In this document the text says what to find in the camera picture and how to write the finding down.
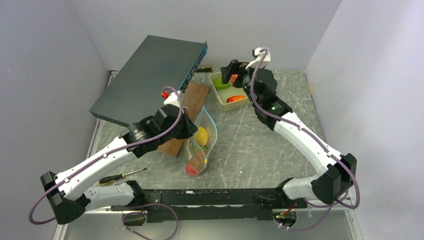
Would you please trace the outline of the red yellow toy apple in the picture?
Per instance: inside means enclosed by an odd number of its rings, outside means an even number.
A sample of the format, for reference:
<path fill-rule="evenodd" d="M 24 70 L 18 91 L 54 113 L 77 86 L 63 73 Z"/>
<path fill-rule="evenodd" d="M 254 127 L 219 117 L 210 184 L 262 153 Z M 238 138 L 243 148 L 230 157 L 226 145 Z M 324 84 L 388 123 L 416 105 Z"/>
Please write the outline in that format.
<path fill-rule="evenodd" d="M 230 77 L 231 83 L 234 84 L 235 81 L 237 80 L 237 78 L 238 78 L 238 75 L 237 74 L 232 74 L 231 77 Z"/>

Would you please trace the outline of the orange toy carrot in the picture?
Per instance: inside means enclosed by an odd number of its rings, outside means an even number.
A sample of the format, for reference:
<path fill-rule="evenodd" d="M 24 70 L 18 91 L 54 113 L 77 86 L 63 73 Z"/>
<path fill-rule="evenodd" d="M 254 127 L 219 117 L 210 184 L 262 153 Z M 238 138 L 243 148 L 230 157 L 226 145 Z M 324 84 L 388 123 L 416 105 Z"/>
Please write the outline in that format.
<path fill-rule="evenodd" d="M 234 95 L 234 96 L 227 98 L 226 102 L 232 103 L 232 102 L 236 102 L 236 101 L 239 101 L 239 100 L 243 100 L 245 98 L 246 98 L 246 96 L 244 96 L 244 95 Z"/>

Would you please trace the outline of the clear zip top bag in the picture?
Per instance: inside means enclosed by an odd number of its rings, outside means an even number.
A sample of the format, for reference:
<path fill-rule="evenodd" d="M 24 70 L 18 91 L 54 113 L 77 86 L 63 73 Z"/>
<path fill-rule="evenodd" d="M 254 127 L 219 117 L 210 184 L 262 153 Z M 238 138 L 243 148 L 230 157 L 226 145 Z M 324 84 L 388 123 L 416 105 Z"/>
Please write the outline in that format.
<path fill-rule="evenodd" d="M 205 107 L 199 112 L 194 124 L 198 130 L 183 146 L 184 156 L 188 160 L 185 172 L 190 177 L 198 176 L 207 168 L 210 153 L 218 138 L 216 124 Z"/>

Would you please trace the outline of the brown toy potato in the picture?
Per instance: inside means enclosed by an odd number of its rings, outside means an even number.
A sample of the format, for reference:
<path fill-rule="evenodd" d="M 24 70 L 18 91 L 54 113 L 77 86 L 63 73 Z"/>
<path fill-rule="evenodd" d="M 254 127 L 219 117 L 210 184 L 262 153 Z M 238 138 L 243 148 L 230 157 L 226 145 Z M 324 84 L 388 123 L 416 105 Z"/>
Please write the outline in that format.
<path fill-rule="evenodd" d="M 201 171 L 205 167 L 205 153 L 203 150 L 198 150 L 193 155 L 193 167 L 197 171 Z"/>

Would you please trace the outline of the red toy strawberry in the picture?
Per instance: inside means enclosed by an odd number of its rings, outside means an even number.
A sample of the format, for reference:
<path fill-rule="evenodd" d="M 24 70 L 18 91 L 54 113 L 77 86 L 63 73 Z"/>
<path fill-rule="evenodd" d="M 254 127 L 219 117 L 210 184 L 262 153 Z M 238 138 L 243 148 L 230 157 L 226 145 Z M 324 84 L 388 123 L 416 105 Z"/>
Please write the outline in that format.
<path fill-rule="evenodd" d="M 185 172 L 188 176 L 190 177 L 196 177 L 199 175 L 199 171 L 198 169 L 194 166 L 194 164 L 192 162 L 189 162 L 186 166 L 185 166 Z"/>

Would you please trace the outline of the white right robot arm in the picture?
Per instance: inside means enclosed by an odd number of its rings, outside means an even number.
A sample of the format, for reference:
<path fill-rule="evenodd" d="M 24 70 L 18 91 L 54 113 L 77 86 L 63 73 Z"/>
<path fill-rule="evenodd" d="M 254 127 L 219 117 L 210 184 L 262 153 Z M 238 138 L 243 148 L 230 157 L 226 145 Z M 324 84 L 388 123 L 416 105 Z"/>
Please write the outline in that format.
<path fill-rule="evenodd" d="M 289 207 L 295 200 L 317 198 L 326 205 L 340 201 L 351 187 L 359 190 L 355 178 L 357 159 L 341 154 L 312 132 L 293 109 L 277 96 L 278 83 L 265 68 L 254 70 L 247 62 L 233 59 L 223 66 L 221 81 L 241 88 L 247 95 L 257 119 L 275 133 L 286 138 L 314 167 L 316 174 L 304 178 L 288 178 L 276 187 L 275 200 Z"/>

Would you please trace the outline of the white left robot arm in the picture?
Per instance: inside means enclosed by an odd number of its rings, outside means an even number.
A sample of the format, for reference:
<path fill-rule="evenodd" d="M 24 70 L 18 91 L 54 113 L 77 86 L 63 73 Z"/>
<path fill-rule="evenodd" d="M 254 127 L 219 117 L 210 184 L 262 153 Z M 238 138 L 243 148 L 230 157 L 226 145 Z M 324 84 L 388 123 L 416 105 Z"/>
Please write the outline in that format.
<path fill-rule="evenodd" d="M 135 180 L 100 187 L 94 184 L 117 167 L 156 151 L 169 140 L 185 140 L 197 131 L 186 110 L 167 104 L 155 115 L 130 124 L 104 149 L 78 165 L 60 173 L 46 172 L 40 180 L 54 219 L 64 225 L 86 211 L 102 207 L 139 209 L 145 203 L 145 193 Z"/>

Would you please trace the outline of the green toy lime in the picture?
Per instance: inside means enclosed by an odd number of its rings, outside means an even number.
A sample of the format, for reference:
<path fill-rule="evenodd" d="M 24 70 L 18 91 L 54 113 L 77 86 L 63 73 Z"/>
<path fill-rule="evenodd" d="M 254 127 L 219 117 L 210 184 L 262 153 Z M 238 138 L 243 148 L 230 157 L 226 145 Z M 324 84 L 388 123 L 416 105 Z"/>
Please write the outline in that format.
<path fill-rule="evenodd" d="M 231 86 L 231 83 L 223 83 L 221 78 L 217 78 L 213 81 L 213 86 L 217 91 L 222 91 L 228 89 Z"/>

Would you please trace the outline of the pale green plastic basket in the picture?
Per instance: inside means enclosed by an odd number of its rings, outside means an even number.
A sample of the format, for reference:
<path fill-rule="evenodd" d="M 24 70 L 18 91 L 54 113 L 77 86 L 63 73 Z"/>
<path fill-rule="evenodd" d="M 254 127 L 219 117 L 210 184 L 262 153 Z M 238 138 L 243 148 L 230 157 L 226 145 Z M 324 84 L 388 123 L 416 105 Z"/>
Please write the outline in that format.
<path fill-rule="evenodd" d="M 233 87 L 231 81 L 229 81 L 230 82 L 229 88 L 224 90 L 216 90 L 213 85 L 213 81 L 219 78 L 222 78 L 221 72 L 211 73 L 208 76 L 208 80 L 210 83 L 209 87 L 212 93 L 214 94 L 217 100 L 217 105 L 219 106 L 222 112 L 228 112 L 230 110 L 238 109 L 238 108 L 251 104 L 250 100 L 247 97 L 247 94 L 243 91 L 243 89 Z M 243 96 L 246 96 L 246 98 L 238 100 L 238 101 L 234 101 L 231 103 L 226 102 L 227 98 L 236 96 L 236 95 L 243 95 Z"/>

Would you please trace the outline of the black yellow screwdriver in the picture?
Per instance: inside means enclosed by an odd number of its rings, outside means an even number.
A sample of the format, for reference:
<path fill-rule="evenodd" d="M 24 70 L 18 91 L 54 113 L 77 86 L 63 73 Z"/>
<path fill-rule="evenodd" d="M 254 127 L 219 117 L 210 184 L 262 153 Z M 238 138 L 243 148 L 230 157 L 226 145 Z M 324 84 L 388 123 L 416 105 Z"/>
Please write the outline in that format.
<path fill-rule="evenodd" d="M 98 183 L 100 185 L 110 184 L 110 183 L 115 182 L 117 180 L 124 179 L 127 175 L 136 174 L 136 173 L 139 173 L 139 172 L 142 172 L 142 171 L 145 171 L 145 170 L 147 170 L 146 167 L 145 168 L 142 168 L 142 169 L 138 169 L 138 170 L 132 171 L 132 172 L 129 172 L 129 173 L 120 173 L 120 174 L 116 174 L 116 175 L 105 176 L 105 177 L 101 178 L 98 181 Z"/>

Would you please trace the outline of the dark grey network switch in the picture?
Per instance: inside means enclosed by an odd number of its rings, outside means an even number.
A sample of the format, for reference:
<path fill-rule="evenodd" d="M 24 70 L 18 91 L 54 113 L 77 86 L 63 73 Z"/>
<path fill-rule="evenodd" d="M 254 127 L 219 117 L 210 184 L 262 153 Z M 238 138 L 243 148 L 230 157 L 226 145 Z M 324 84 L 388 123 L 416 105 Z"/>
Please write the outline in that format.
<path fill-rule="evenodd" d="M 184 92 L 207 51 L 207 42 L 148 35 L 90 113 L 122 127 L 153 115 L 164 105 L 164 87 Z"/>

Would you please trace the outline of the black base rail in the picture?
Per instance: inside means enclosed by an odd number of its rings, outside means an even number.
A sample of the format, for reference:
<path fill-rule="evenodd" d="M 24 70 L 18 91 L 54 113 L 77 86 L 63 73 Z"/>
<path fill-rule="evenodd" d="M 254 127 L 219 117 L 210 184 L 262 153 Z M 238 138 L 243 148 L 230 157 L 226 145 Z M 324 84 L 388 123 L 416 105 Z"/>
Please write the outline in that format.
<path fill-rule="evenodd" d="M 147 223 L 185 220 L 256 219 L 271 221 L 280 211 L 305 209 L 301 198 L 283 196 L 274 188 L 145 189 Z"/>

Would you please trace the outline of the aluminium frame rail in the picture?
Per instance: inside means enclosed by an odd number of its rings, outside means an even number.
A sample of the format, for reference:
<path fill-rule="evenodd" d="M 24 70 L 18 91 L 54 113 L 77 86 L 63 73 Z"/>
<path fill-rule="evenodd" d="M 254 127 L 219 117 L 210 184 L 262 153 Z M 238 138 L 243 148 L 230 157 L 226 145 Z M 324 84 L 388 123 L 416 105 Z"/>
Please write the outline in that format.
<path fill-rule="evenodd" d="M 354 212 L 272 188 L 162 189 L 146 206 L 95 209 L 59 225 L 56 240 L 360 240 Z"/>

